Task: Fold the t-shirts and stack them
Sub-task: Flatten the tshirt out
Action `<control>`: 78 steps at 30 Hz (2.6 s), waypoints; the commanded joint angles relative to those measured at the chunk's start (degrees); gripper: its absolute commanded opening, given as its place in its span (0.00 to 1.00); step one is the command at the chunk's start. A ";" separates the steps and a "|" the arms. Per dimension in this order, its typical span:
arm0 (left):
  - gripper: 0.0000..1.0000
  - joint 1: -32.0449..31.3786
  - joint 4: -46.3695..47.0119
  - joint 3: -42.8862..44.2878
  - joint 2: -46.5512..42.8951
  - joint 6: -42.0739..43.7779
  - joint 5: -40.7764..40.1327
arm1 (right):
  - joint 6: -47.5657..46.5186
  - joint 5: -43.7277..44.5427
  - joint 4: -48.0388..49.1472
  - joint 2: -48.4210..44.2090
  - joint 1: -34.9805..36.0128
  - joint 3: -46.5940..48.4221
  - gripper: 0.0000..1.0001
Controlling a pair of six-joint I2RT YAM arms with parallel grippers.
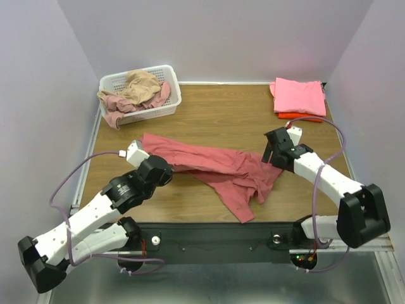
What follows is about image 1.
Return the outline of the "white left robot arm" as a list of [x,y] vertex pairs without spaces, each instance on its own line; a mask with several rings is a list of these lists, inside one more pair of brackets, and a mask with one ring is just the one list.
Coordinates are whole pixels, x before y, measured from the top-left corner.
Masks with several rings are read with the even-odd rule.
[[173,167],[152,155],[133,171],[111,179],[86,207],[37,237],[18,242],[20,260],[39,294],[58,286],[72,267],[92,257],[112,256],[125,246],[146,248],[141,228],[124,213],[148,200],[171,181]]

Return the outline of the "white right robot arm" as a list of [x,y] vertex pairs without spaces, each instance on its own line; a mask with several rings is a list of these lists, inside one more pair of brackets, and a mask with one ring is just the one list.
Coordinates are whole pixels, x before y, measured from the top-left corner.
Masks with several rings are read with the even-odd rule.
[[352,180],[325,161],[309,146],[301,144],[302,129],[281,127],[265,134],[262,161],[311,182],[337,206],[335,216],[298,220],[298,231],[307,239],[339,239],[350,248],[390,231],[391,224],[382,190],[375,184]]

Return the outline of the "dusty red t-shirt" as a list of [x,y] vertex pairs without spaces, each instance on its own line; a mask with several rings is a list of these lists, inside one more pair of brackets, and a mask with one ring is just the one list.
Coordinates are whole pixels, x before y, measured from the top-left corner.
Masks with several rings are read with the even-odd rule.
[[255,153],[193,146],[152,134],[140,141],[144,151],[164,158],[174,172],[187,172],[213,188],[241,223],[254,219],[250,199],[255,196],[263,204],[282,173]]

